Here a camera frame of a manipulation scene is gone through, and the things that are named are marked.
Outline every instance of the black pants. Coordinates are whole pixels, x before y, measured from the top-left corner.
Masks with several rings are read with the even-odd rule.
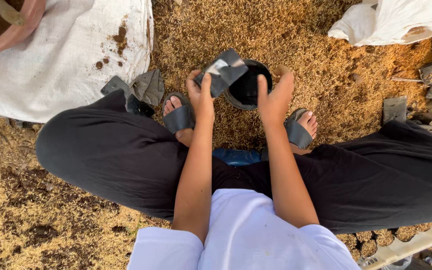
[[[39,162],[94,195],[171,220],[188,148],[124,102],[116,91],[55,116],[39,134]],[[334,233],[432,222],[432,134],[417,125],[389,122],[295,159],[321,225]],[[212,186],[272,197],[269,164],[234,168],[213,157]]]

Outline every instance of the knee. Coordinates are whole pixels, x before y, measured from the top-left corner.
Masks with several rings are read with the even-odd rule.
[[[54,159],[62,158],[65,148],[70,146],[70,135],[77,126],[73,123],[75,109],[63,111],[51,118],[41,129],[36,139],[36,156],[43,167]]]

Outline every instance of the black sandal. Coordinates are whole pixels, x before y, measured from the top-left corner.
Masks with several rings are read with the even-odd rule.
[[[186,128],[194,129],[196,122],[195,111],[189,102],[189,99],[180,92],[173,92],[166,96],[163,101],[163,114],[166,102],[173,96],[177,97],[181,101],[182,106],[174,109],[174,111],[163,117],[164,125],[172,134]]]
[[[290,143],[296,145],[300,149],[305,149],[313,141],[313,137],[311,137],[309,132],[297,122],[306,111],[307,109],[305,108],[298,108],[284,121],[287,139]],[[262,150],[261,161],[269,161],[267,146],[265,146]]]

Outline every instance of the hand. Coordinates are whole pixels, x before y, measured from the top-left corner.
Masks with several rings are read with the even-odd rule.
[[[264,127],[284,123],[294,90],[294,76],[287,66],[279,65],[273,73],[281,78],[275,79],[279,83],[270,94],[266,77],[258,75],[258,113]]]
[[[215,109],[213,106],[214,98],[211,97],[211,75],[204,74],[201,88],[195,83],[194,78],[201,73],[201,70],[193,70],[186,79],[186,87],[191,105],[196,114],[196,123],[200,121],[215,120]]]

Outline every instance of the blue container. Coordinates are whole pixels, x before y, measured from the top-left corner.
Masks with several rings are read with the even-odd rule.
[[[249,165],[261,161],[261,154],[255,150],[246,151],[218,148],[213,151],[213,156],[234,167]]]

